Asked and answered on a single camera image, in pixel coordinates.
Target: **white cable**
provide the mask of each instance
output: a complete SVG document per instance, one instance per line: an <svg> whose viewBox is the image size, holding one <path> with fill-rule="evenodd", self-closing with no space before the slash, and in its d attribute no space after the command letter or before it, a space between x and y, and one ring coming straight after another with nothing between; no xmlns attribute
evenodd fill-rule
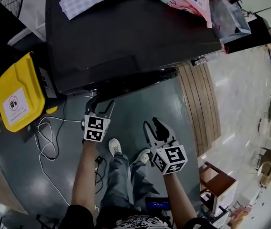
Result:
<svg viewBox="0 0 271 229"><path fill-rule="evenodd" d="M89 98L93 98L94 92L92 92L91 96L84 96L84 97L89 97Z"/></svg>
<svg viewBox="0 0 271 229"><path fill-rule="evenodd" d="M96 210L96 209L98 209L98 213L100 213L100 212L99 212L99 208L95 205L95 210Z"/></svg>
<svg viewBox="0 0 271 229"><path fill-rule="evenodd" d="M39 154L39 161L40 161L40 165L41 165L41 169L44 173L44 175L48 178L48 180L50 181L50 183L54 186L54 188L59 192L59 194L61 195L61 197L63 198L63 200L66 202L66 204L70 205L67 200L63 197L63 195L61 194L60 190L55 186L55 184L53 184L53 182L51 181L51 179L49 178L49 176L45 173L44 171L44 168L43 168L43 165L42 165L42 162L41 162L41 155L43 154L43 156L45 158L47 158L49 161L55 161L56 159L56 152L55 152L55 146L54 146L54 143L53 143L53 131L51 129L51 125L48 123L48 122L43 122L42 121L46 118L50 118L50 119L55 119L55 120L61 120L63 122L76 122L76 123L81 123L81 121L78 121L78 120L64 120L64 119L61 119L61 118L57 118L57 117L52 117L52 116L46 116L44 117L38 124L37 126L37 129L38 129L38 133L46 140L47 144L42 148L42 150L39 148L39 145L38 145L38 142L37 142L37 138L36 138L36 134L34 135L34 139L35 139L35 143L36 143L36 146L40 152ZM42 125L48 125L49 128L50 128L50 135L51 135L51 139L49 140L47 137L45 137L41 132L40 132L40 126ZM44 154L44 149L48 146L48 145L51 145L54 149L54 158L51 159L51 158L48 158L47 155Z"/></svg>

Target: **yellow container lid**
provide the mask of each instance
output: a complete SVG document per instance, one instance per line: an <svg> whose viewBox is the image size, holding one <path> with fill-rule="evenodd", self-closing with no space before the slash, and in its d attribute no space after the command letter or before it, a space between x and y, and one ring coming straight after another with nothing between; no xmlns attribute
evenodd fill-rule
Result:
<svg viewBox="0 0 271 229"><path fill-rule="evenodd" d="M28 53L0 77L0 114L5 127L17 132L39 117L44 106L45 97Z"/></svg>

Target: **black table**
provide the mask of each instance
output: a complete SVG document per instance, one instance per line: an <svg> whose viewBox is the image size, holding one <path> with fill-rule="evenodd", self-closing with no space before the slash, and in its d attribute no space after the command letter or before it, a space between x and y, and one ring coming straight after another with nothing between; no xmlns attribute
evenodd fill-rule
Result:
<svg viewBox="0 0 271 229"><path fill-rule="evenodd" d="M108 88L114 79L128 92L138 82L159 81L173 63L220 50L203 18L160 0L105 0L70 21L59 1L46 0L46 37L64 94Z"/></svg>

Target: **paper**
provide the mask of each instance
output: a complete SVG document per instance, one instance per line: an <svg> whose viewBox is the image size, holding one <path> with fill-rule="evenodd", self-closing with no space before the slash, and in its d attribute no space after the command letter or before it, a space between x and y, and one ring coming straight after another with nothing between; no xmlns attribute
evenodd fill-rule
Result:
<svg viewBox="0 0 271 229"><path fill-rule="evenodd" d="M9 125L13 125L30 112L22 87L9 96L2 105Z"/></svg>

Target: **person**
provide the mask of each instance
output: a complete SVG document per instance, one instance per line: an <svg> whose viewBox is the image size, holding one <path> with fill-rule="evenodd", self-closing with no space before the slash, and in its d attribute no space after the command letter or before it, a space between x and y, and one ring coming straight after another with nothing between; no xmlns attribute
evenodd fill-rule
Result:
<svg viewBox="0 0 271 229"><path fill-rule="evenodd" d="M100 203L100 214L94 227L95 210L95 158L96 143L85 141L72 192L72 203L62 220L60 229L66 228L158 228L168 229L169 223L147 211L145 198L157 197L159 193L146 179L146 162L149 149L142 150L129 166L117 139L109 141L113 155L108 168L108 187ZM127 193L128 169L131 172L134 204L129 202ZM178 229L214 228L206 220L197 218L194 207L187 197L175 173L164 175L164 182L171 206L174 223Z"/></svg>

